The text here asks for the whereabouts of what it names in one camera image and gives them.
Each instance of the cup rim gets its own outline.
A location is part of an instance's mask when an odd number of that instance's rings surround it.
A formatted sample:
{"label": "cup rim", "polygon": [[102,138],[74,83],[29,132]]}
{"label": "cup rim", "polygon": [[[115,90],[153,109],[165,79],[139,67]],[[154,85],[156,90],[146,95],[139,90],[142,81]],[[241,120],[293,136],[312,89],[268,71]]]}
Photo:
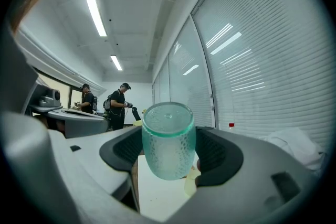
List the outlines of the cup rim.
{"label": "cup rim", "polygon": [[[151,111],[152,109],[156,108],[157,106],[159,105],[171,105],[171,104],[174,104],[174,105],[178,105],[178,106],[182,106],[183,108],[187,109],[190,113],[190,120],[189,120],[189,123],[187,125],[186,128],[182,129],[182,130],[179,130],[177,132],[157,132],[155,130],[153,130],[152,128],[150,128],[147,123],[146,123],[146,115],[149,111]],[[146,110],[146,112],[144,113],[143,115],[143,119],[142,119],[142,126],[147,129],[152,135],[155,135],[155,136],[159,136],[159,137],[175,137],[175,136],[179,136],[181,134],[184,134],[186,132],[188,132],[193,126],[194,126],[194,115],[193,115],[193,112],[191,111],[191,109],[189,107],[187,107],[186,105],[184,104],[181,104],[181,103],[178,103],[178,102],[162,102],[162,103],[158,103],[158,104],[155,104],[155,105],[152,105],[150,108],[148,108]]]}

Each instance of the plastic cup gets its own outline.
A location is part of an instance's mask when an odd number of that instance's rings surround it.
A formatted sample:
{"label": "plastic cup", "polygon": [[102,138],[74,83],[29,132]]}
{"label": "plastic cup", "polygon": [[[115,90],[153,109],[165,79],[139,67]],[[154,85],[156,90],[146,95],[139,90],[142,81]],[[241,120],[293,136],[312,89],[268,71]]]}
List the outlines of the plastic cup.
{"label": "plastic cup", "polygon": [[151,106],[143,116],[142,144],[154,175],[165,180],[184,177],[195,156],[196,131],[192,111],[175,102]]}

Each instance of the ceiling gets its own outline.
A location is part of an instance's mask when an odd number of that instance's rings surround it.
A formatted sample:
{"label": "ceiling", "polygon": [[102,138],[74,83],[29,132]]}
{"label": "ceiling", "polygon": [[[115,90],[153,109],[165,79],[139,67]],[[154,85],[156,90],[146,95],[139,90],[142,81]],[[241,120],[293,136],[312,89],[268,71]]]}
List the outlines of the ceiling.
{"label": "ceiling", "polygon": [[100,37],[86,0],[50,0],[64,31],[80,53],[94,57],[106,77],[151,72],[167,19],[176,0],[97,0],[107,37]]}

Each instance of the black cap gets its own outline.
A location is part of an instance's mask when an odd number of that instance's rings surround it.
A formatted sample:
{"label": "black cap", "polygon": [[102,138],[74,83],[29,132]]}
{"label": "black cap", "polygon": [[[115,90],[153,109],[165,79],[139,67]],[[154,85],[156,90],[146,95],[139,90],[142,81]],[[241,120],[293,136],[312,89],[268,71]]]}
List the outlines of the black cap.
{"label": "black cap", "polygon": [[88,88],[90,90],[90,85],[84,83],[82,87],[80,87],[79,89],[82,90],[83,88]]}
{"label": "black cap", "polygon": [[128,85],[128,83],[123,83],[122,86],[126,87],[126,89],[131,90],[131,86]]}

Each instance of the window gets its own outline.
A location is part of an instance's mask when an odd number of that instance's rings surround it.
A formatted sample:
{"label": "window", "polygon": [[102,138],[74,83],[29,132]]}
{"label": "window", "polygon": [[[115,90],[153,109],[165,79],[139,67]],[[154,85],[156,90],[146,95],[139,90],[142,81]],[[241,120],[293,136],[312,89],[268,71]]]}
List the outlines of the window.
{"label": "window", "polygon": [[[249,136],[299,127],[321,146],[329,144],[334,37],[319,0],[204,0],[194,20],[221,130],[230,122],[231,131]],[[191,61],[189,53],[184,62]]]}
{"label": "window", "polygon": [[168,72],[168,61],[166,61],[159,74],[160,82],[160,102],[169,102],[170,101],[170,92],[169,92],[169,72]]}
{"label": "window", "polygon": [[70,93],[70,86],[63,84],[61,82],[58,82],[54,79],[51,79],[45,75],[38,74],[38,76],[44,81],[46,85],[48,85],[50,88],[58,90],[60,93],[60,101],[61,105],[64,108],[68,108],[69,105],[69,93]]}
{"label": "window", "polygon": [[182,28],[169,53],[170,99],[187,105],[197,126],[214,127],[210,81],[202,45],[192,20]]}
{"label": "window", "polygon": [[154,104],[160,102],[160,74],[156,77],[154,81]]}

